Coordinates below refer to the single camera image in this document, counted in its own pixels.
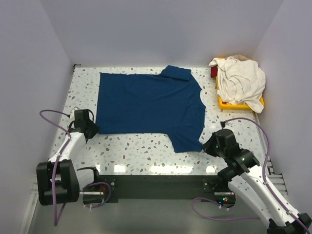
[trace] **red fabric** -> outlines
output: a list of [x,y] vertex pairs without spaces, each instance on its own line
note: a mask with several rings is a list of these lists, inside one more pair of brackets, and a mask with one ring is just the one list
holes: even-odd
[[218,75],[218,67],[214,66],[211,68],[211,73],[210,73],[210,77],[211,78],[215,78]]

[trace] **speckled table surface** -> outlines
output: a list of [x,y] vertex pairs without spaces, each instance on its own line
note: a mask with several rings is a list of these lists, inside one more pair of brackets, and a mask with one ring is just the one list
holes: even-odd
[[[96,115],[100,72],[123,74],[159,74],[160,67],[106,67],[76,68],[64,107],[65,113],[73,108],[90,109]],[[248,111],[222,111],[219,109],[215,80],[210,78],[209,68],[191,67],[192,74],[202,91],[200,97],[206,106],[205,126],[200,136],[206,142],[212,132],[221,129],[220,121],[233,117],[252,118]],[[70,120],[62,118],[61,126],[67,127]],[[233,121],[227,125],[235,133],[241,147],[253,151],[260,162],[264,152],[256,126],[247,121]],[[58,130],[52,156],[64,141],[64,132]],[[176,154],[167,135],[164,134],[119,134],[96,135],[72,159],[77,168],[96,166],[100,174],[112,175],[216,175],[226,167],[221,158],[203,152]]]

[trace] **white cloth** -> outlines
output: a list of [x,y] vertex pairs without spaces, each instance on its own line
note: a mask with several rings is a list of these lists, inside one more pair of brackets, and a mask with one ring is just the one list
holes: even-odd
[[241,55],[214,58],[209,67],[218,66],[218,95],[230,104],[247,104],[253,111],[261,113],[260,102],[265,88],[265,73],[256,61]]

